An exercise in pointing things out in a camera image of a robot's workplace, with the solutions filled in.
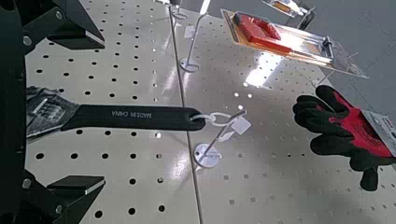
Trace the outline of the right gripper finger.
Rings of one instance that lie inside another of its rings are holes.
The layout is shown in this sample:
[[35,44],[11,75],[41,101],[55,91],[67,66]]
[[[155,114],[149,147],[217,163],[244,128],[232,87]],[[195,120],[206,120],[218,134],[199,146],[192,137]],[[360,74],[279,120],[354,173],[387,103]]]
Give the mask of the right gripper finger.
[[72,50],[103,49],[105,39],[79,0],[21,0],[25,53],[43,39]]
[[25,173],[18,224],[79,224],[105,183],[103,176],[69,175],[45,187]]

